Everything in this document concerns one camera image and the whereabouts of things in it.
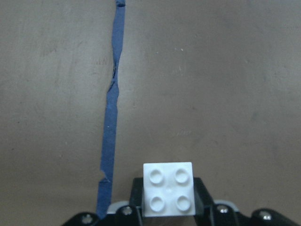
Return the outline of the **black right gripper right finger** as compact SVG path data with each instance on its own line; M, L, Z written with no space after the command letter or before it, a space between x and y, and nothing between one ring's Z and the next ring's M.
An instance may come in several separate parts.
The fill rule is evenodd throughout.
M296 222L268 208L245 216L230 202L214 202L200 178L194 178L195 222L198 226L295 226Z

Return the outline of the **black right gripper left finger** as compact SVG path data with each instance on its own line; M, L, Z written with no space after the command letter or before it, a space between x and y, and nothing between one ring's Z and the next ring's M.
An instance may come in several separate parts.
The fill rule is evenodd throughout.
M134 178L128 204L111 205L115 208L99 218L92 212L81 212L65 223L64 226L142 226L143 225L143 179Z

